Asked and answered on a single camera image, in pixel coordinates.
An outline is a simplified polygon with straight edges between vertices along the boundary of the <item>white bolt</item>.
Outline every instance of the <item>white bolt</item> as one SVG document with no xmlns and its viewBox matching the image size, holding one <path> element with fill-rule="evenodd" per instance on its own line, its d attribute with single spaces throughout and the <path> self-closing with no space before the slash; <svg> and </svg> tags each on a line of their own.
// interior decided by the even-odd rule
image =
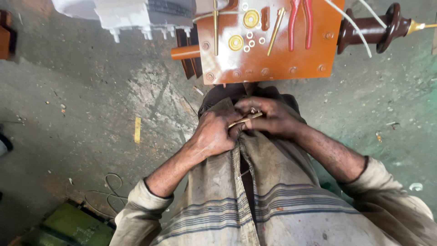
<svg viewBox="0 0 437 246">
<path fill-rule="evenodd" d="M 114 40 L 116 43 L 120 42 L 120 30 L 119 29 L 111 29 L 109 32 L 114 36 Z"/>
<path fill-rule="evenodd" d="M 186 28 L 184 28 L 184 31 L 187 34 L 187 38 L 189 38 L 190 37 L 191 28 L 186 27 Z"/>
<path fill-rule="evenodd" d="M 174 26 L 169 26 L 169 27 L 167 27 L 167 30 L 170 32 L 170 35 L 171 35 L 171 37 L 172 38 L 174 38 L 175 37 L 175 34 L 174 34 Z"/>
<path fill-rule="evenodd" d="M 161 29 L 161 32 L 164 35 L 164 39 L 167 40 L 167 29 Z"/>
</svg>

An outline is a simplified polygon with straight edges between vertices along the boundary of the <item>brass rod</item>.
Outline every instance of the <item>brass rod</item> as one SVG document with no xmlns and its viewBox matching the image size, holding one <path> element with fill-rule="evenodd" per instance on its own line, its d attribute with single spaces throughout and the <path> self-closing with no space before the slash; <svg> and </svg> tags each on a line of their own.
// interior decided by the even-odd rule
<svg viewBox="0 0 437 246">
<path fill-rule="evenodd" d="M 231 127 L 233 127 L 233 126 L 236 125 L 236 124 L 240 124 L 240 123 L 243 123 L 243 122 L 249 121 L 249 120 L 251 120 L 251 119 L 253 119 L 253 118 L 260 117 L 260 116 L 263 116 L 263 113 L 262 113 L 262 112 L 259 112 L 259 113 L 253 114 L 253 115 L 248 115 L 246 118 L 242 118 L 241 120 L 238 120 L 238 121 L 236 121 L 236 122 L 230 124 L 228 128 L 231 128 Z"/>
<path fill-rule="evenodd" d="M 433 27 L 437 27 L 437 24 L 429 24 L 429 25 L 425 25 L 424 28 L 433 28 Z"/>
<path fill-rule="evenodd" d="M 214 17 L 214 55 L 218 56 L 219 55 L 219 29 L 218 29 L 218 17 L 219 17 L 219 12 L 217 10 L 214 10 L 212 12 L 212 16 Z"/>
<path fill-rule="evenodd" d="M 282 7 L 279 9 L 279 12 L 277 14 L 276 24 L 274 25 L 273 34 L 272 34 L 272 37 L 270 39 L 269 49 L 267 50 L 267 56 L 270 56 L 270 53 L 271 53 L 272 47 L 273 47 L 273 43 L 276 39 L 276 34 L 277 34 L 277 31 L 279 30 L 279 26 L 281 25 L 282 18 L 284 17 L 284 14 L 285 14 L 285 8 Z"/>
</svg>

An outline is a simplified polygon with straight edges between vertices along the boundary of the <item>white wire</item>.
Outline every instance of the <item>white wire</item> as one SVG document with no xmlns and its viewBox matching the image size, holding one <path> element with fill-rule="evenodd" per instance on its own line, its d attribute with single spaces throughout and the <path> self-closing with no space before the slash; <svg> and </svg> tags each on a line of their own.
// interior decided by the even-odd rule
<svg viewBox="0 0 437 246">
<path fill-rule="evenodd" d="M 337 5 L 335 5 L 333 2 L 331 2 L 330 0 L 325 0 L 325 2 L 327 2 L 329 5 L 331 5 L 331 7 L 333 7 L 337 12 L 339 12 L 341 15 L 343 15 L 352 24 L 352 26 L 358 32 L 358 35 L 360 36 L 361 40 L 363 41 L 363 44 L 367 49 L 367 53 L 369 54 L 369 57 L 372 58 L 372 53 L 370 52 L 369 45 L 367 44 L 366 39 L 364 38 L 363 34 L 361 33 L 361 30 L 357 27 L 357 24 L 355 24 L 355 22 L 346 13 L 344 13 L 343 10 L 341 10 L 339 7 L 337 7 Z"/>
<path fill-rule="evenodd" d="M 379 22 L 379 24 L 381 24 L 381 26 L 387 28 L 387 25 L 384 22 L 382 22 L 382 20 L 379 18 L 379 16 L 376 15 L 375 11 L 373 11 L 373 9 L 369 6 L 369 4 L 367 4 L 364 0 L 358 0 L 358 1 L 360 1 L 370 11 L 370 13 L 373 15 L 373 17 L 375 17 L 375 19 Z"/>
<path fill-rule="evenodd" d="M 221 15 L 221 14 L 244 14 L 244 13 L 245 13 L 245 11 L 220 11 L 218 14 Z M 196 21 L 198 21 L 200 19 L 203 19 L 206 17 L 211 17 L 211 16 L 212 16 L 212 13 L 201 15 L 197 18 L 194 18 L 193 23 L 195 23 Z"/>
</svg>

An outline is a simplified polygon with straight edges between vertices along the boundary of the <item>pliers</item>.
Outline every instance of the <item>pliers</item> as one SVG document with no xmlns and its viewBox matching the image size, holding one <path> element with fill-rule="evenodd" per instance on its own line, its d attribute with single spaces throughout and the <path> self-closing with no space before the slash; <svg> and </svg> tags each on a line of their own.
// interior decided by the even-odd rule
<svg viewBox="0 0 437 246">
<path fill-rule="evenodd" d="M 290 52 L 292 52 L 295 49 L 294 48 L 295 22 L 296 22 L 296 16 L 298 14 L 298 9 L 301 1 L 303 1 L 303 4 L 305 6 L 306 22 L 307 22 L 305 48 L 306 49 L 311 48 L 312 27 L 313 27 L 312 0 L 291 0 L 291 15 L 290 15 L 290 19 L 288 20 L 288 50 Z"/>
</svg>

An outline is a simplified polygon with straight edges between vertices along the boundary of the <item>green object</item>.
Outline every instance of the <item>green object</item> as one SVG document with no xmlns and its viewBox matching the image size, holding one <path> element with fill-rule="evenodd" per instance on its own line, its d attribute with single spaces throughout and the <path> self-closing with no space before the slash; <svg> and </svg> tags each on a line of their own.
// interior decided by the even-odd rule
<svg viewBox="0 0 437 246">
<path fill-rule="evenodd" d="M 23 236 L 22 245 L 107 246 L 114 230 L 80 209 L 62 204 L 50 217 Z"/>
</svg>

